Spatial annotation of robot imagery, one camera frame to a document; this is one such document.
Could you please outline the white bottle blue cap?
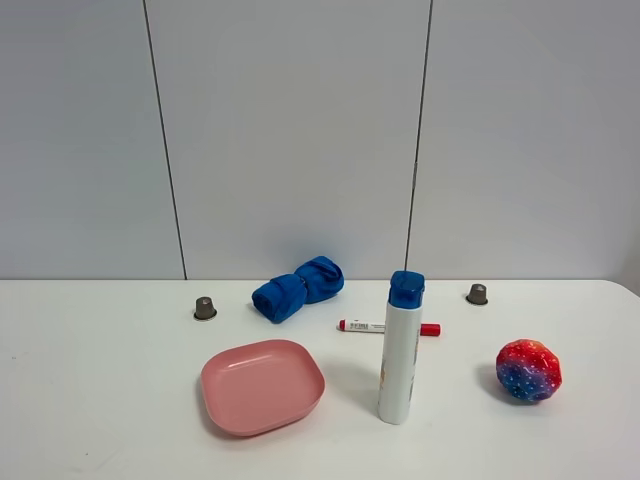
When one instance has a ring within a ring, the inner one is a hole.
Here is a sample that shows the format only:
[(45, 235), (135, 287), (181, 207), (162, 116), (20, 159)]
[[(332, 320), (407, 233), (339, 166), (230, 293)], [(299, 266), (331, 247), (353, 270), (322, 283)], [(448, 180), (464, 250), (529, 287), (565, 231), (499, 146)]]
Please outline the white bottle blue cap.
[(420, 339), (425, 278), (396, 271), (390, 279), (380, 369), (377, 413), (388, 424), (408, 417)]

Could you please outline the red blue speckled ball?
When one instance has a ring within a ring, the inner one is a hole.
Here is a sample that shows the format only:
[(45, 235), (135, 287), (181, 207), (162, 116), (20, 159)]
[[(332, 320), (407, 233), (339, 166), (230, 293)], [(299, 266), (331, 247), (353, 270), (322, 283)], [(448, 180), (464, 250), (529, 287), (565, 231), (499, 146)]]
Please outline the red blue speckled ball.
[(503, 388), (525, 403), (539, 403), (551, 398), (562, 385), (558, 357), (543, 343), (518, 339), (499, 351), (496, 376)]

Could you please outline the pink square plastic plate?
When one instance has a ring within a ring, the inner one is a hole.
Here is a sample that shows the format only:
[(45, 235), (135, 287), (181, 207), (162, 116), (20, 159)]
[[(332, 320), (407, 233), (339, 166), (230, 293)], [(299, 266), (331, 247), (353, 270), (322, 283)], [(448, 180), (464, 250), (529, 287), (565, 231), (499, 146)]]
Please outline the pink square plastic plate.
[(325, 378), (302, 345), (272, 339), (225, 350), (200, 374), (212, 422), (235, 437), (251, 437), (306, 417), (325, 391)]

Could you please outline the left brown coffee capsule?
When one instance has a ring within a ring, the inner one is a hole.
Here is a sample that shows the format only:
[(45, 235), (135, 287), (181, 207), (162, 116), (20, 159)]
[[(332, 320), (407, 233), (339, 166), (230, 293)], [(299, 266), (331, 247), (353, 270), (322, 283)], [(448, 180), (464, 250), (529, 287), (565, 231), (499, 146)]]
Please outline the left brown coffee capsule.
[(199, 297), (195, 301), (194, 318), (198, 321), (207, 321), (217, 315), (217, 310), (212, 299), (208, 296)]

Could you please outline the right brown coffee capsule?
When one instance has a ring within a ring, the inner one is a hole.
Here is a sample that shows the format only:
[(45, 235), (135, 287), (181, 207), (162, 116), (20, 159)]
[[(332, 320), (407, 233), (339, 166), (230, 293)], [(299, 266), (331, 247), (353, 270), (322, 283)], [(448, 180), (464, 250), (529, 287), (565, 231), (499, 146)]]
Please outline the right brown coffee capsule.
[(487, 287), (480, 283), (471, 285), (466, 301), (472, 305), (483, 306), (488, 303)]

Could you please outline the blue cloth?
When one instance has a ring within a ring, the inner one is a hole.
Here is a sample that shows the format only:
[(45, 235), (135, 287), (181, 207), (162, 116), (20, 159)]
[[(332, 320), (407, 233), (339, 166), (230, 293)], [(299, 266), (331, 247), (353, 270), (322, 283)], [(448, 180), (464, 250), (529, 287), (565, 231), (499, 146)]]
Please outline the blue cloth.
[(307, 304), (336, 296), (344, 287), (341, 268), (326, 256), (317, 256), (293, 273), (270, 279), (251, 296), (254, 308), (273, 324), (289, 319)]

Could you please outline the brown coffee capsule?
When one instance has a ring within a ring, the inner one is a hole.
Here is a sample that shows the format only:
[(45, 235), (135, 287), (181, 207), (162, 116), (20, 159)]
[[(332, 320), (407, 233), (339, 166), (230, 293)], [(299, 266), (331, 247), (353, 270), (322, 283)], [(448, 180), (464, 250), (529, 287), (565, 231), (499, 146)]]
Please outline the brown coffee capsule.
[(194, 318), (198, 321), (207, 321), (217, 315), (217, 310), (212, 299), (208, 296), (199, 297), (195, 301)]
[(483, 306), (488, 303), (487, 287), (480, 283), (471, 285), (466, 301), (472, 305)]

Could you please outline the red white marker pen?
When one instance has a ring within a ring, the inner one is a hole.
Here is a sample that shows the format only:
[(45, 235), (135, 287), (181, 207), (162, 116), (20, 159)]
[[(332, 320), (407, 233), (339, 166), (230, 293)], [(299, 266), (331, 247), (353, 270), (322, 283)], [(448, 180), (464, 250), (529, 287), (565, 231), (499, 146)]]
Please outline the red white marker pen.
[[(343, 332), (360, 332), (384, 334), (385, 325), (371, 322), (347, 321), (342, 319), (338, 322), (337, 329)], [(419, 328), (419, 334), (427, 337), (439, 337), (441, 334), (441, 326), (439, 324), (422, 323)]]

